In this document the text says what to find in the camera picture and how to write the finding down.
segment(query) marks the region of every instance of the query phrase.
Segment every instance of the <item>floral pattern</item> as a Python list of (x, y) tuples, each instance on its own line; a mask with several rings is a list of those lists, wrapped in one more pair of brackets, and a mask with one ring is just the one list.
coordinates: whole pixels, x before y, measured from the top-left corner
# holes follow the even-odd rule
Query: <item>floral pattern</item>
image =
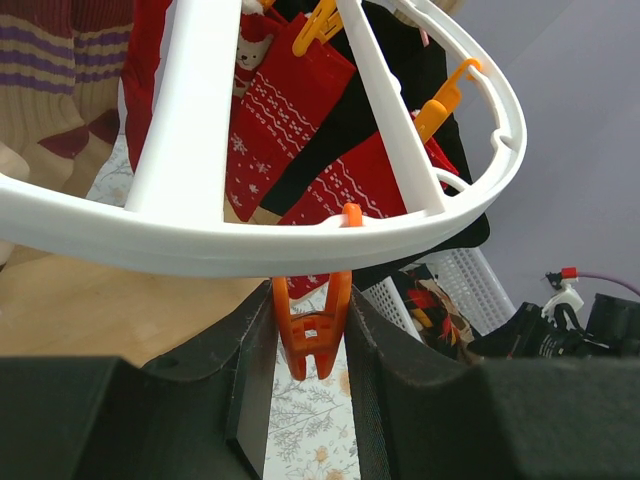
[[(88, 199), (124, 206), (133, 173), (124, 136), (102, 168)], [(320, 310), (326, 285), (293, 306)], [(309, 362), (307, 380), (291, 378), (279, 345), (264, 467), (265, 480), (360, 480), (344, 343), (331, 376), (319, 380)]]

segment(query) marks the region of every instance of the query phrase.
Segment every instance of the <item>white plastic hanger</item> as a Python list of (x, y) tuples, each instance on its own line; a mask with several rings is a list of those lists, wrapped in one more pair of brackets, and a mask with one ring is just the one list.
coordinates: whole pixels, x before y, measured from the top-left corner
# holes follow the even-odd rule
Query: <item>white plastic hanger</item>
[[(241, 0), (180, 0), (166, 77), (125, 209), (0, 176), (0, 238), (132, 270), (187, 276), (283, 276), (350, 270), (427, 250), (473, 222), (516, 174), (526, 147), (502, 72), (427, 0), (394, 0), (471, 69), (496, 121), (495, 154), (473, 185), (433, 168), (358, 0), (338, 0), (349, 42), (410, 212), (361, 228), (224, 223), (228, 112)], [(446, 197), (438, 180), (464, 191)]]

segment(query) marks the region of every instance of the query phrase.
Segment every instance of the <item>gray wall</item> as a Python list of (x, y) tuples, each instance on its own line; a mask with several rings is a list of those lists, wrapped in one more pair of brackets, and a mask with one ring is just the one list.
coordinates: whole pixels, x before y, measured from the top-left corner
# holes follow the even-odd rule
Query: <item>gray wall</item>
[[(505, 72), (529, 129), (482, 248), (514, 304), (548, 298), (540, 278), (568, 265), (640, 285), (640, 2), (469, 0), (457, 20)], [(470, 96), (459, 120), (480, 172), (488, 112)], [(633, 298), (596, 281), (578, 288), (585, 300)]]

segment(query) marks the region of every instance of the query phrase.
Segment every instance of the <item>black fabric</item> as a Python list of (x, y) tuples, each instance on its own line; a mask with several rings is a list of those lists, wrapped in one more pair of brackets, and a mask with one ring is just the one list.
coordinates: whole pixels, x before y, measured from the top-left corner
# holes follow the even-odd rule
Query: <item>black fabric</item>
[[(287, 20), (291, 20), (300, 12), (311, 12), (316, 4), (316, 0), (278, 0), (275, 8)], [(384, 7), (364, 2), (363, 8), (391, 72), (402, 85), (401, 95), (407, 108), (422, 108), (447, 79), (444, 49), (433, 39), (429, 46), (424, 47), (418, 29), (403, 24)], [(355, 64), (344, 31), (331, 40), (331, 45)], [(284, 215), (320, 172), (377, 130), (362, 80), (356, 73), (338, 104), (264, 197), (260, 206), (277, 215)], [(471, 182), (458, 123), (453, 116), (436, 132), (435, 139), (460, 172), (460, 177)], [(477, 247), (488, 237), (489, 222), (482, 215), (465, 230), (428, 252), (354, 271), (354, 284), (361, 290), (369, 288), (426, 253)]]

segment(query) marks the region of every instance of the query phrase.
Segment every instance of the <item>purple stripe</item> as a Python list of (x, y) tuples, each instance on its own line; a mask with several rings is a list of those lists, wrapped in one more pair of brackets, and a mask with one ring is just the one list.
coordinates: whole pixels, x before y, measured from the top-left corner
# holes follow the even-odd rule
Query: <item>purple stripe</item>
[(72, 85), (59, 85), (19, 73), (0, 73), (0, 85), (5, 87), (31, 88), (39, 92), (73, 94)]
[(122, 63), (127, 59), (127, 52), (109, 53), (107, 55), (90, 55), (79, 53), (76, 55), (76, 65), (95, 67), (99, 65), (113, 65)]
[(107, 47), (110, 45), (120, 45), (121, 43), (129, 43), (131, 32), (109, 32), (98, 35), (95, 38), (76, 38), (76, 48), (95, 47), (102, 45)]
[(0, 41), (16, 41), (21, 43), (27, 43), (36, 48), (39, 48), (43, 52), (47, 52), (56, 57), (64, 58), (65, 60), (73, 60), (73, 48), (71, 39), (69, 39), (69, 47), (60, 47), (54, 45), (51, 42), (38, 38), (33, 32), (23, 30), (18, 27), (0, 27)]
[(102, 73), (78, 73), (76, 75), (76, 83), (92, 83), (92, 82), (101, 82), (103, 80), (108, 80), (110, 78), (119, 78), (120, 73), (122, 72), (121, 68), (116, 70), (108, 70)]
[(17, 50), (11, 50), (9, 52), (0, 50), (0, 64), (17, 63), (25, 67), (33, 67), (43, 72), (50, 73), (52, 75), (60, 75), (68, 78), (75, 78), (76, 72), (73, 68), (65, 67), (64, 65), (56, 65), (49, 60), (40, 58), (33, 53), (23, 53)]

